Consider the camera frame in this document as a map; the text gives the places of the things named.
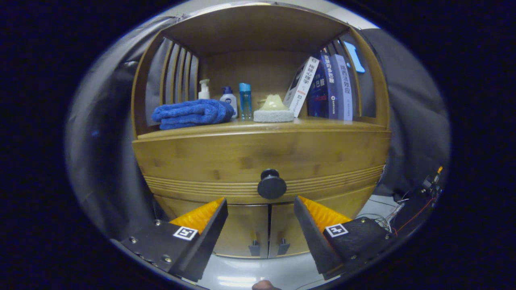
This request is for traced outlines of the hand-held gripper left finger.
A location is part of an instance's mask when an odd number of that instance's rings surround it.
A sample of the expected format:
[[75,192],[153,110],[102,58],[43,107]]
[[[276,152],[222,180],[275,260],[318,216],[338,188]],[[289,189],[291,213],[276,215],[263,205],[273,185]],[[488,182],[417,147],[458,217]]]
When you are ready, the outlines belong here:
[[200,203],[177,215],[162,206],[163,216],[110,243],[154,276],[176,283],[202,279],[227,220],[227,199]]

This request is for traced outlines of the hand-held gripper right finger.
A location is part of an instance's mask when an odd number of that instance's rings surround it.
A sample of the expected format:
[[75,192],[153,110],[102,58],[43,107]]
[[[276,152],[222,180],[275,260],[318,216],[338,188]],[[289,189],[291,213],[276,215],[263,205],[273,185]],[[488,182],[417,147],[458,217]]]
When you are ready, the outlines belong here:
[[348,275],[383,255],[396,237],[374,219],[352,219],[318,202],[295,197],[294,213],[318,273]]

